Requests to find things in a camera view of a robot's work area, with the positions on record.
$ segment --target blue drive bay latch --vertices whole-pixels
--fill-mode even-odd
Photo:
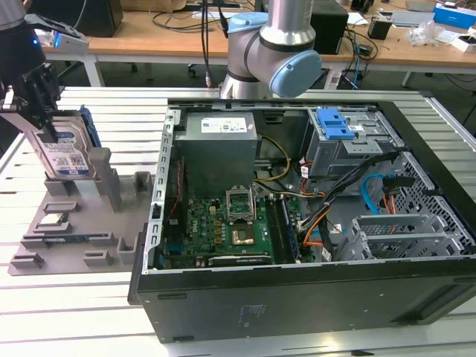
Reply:
[[[327,140],[352,140],[356,136],[336,108],[316,109],[316,114]]]

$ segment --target aluminum extrusion table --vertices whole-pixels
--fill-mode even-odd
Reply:
[[[206,89],[67,88],[59,108],[86,105],[112,151],[112,166],[132,175],[155,172],[167,98],[216,96]],[[394,101],[476,199],[476,141],[434,98],[411,91],[309,91],[303,97]],[[144,310],[127,303],[129,272],[7,274],[42,201],[43,180],[39,160],[19,135],[0,160],[0,356],[350,356],[353,350],[387,357],[476,355],[476,298],[423,327],[162,345]]]

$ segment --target desk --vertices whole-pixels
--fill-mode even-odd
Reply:
[[[391,0],[391,3],[405,6],[405,0]],[[366,17],[371,17],[380,7],[386,10],[401,10],[392,4],[382,4],[380,0],[376,0]],[[164,23],[166,19],[167,16],[164,15],[159,20]],[[187,26],[199,21],[191,17],[172,19],[169,25]],[[214,29],[210,33],[210,63],[225,65],[228,41],[216,24],[210,25],[210,28]],[[355,26],[353,29],[366,36],[367,28],[368,26]],[[411,47],[405,39],[406,31],[407,29],[403,28],[390,28],[385,41],[375,40],[379,46],[379,55],[369,64],[370,70],[476,74],[476,53],[465,54],[444,44],[438,47]],[[361,37],[358,41],[367,43]],[[124,12],[123,23],[115,37],[91,38],[89,52],[84,57],[61,54],[51,48],[46,48],[45,52],[50,60],[84,62],[91,86],[104,86],[97,66],[99,62],[203,63],[200,33],[176,33],[160,28],[152,23],[149,14],[145,12]],[[352,46],[347,40],[344,40],[339,54],[322,55],[323,67],[331,70],[326,89],[336,89],[341,72],[352,57]]]
[[[59,109],[86,105],[119,175],[155,173],[168,98],[218,97],[207,89],[67,88]],[[306,99],[392,100],[411,123],[419,124],[431,147],[451,146],[461,157],[476,145],[457,121],[432,98],[415,91],[308,91]],[[448,128],[438,137],[423,127]],[[448,164],[454,163],[448,158]],[[18,248],[45,194],[45,175],[30,144],[20,135],[0,160],[0,356],[474,356],[476,299],[435,324],[321,334],[187,342],[161,345],[141,307],[129,306],[131,274],[59,274],[11,277],[7,264]]]
[[[190,13],[178,13],[177,17],[185,17]],[[165,23],[167,15],[158,19]],[[169,26],[188,26],[200,23],[200,19],[171,19]],[[228,40],[216,23],[210,24],[213,29],[210,39],[210,64],[226,65],[228,58]],[[124,12],[123,22],[112,38],[93,37],[89,43],[89,51],[83,57],[61,54],[52,48],[45,53],[50,60],[80,60],[84,62],[91,86],[104,86],[102,75],[98,69],[99,62],[142,62],[142,63],[197,63],[203,64],[202,42],[200,32],[178,33],[160,28],[152,23],[147,12]],[[340,74],[352,59],[351,50],[345,49],[337,56],[323,55],[323,67]],[[335,80],[328,79],[327,88]]]
[[[423,0],[434,3],[434,0]],[[389,4],[382,4],[376,0],[374,6],[365,17],[370,18],[376,14],[376,10],[383,8],[387,11],[398,11],[398,7],[405,7],[405,0],[391,0]],[[461,28],[442,25],[448,30],[456,32],[466,31]],[[355,26],[350,28],[358,33],[367,36],[368,25]],[[369,64],[369,69],[373,71],[407,71],[407,72],[431,72],[431,73],[458,73],[458,74],[476,74],[476,53],[463,53],[451,45],[440,43],[439,46],[426,45],[412,47],[405,39],[408,29],[390,27],[386,40],[374,40],[379,46],[379,55]],[[357,37],[361,44],[370,44],[361,36]],[[349,41],[344,41],[344,46],[352,48]],[[403,85],[408,84],[410,79],[408,74]]]

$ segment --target blue box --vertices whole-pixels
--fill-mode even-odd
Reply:
[[[476,22],[476,11],[458,7],[451,9],[437,4],[433,10],[434,21],[440,24],[455,26],[456,28],[469,29]]]

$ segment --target light blue robot joint cap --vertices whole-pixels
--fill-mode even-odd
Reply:
[[[314,50],[296,54],[274,73],[269,89],[280,97],[297,97],[321,75],[321,57]]]
[[[268,21],[267,13],[239,13],[230,19],[228,33],[261,28]]]

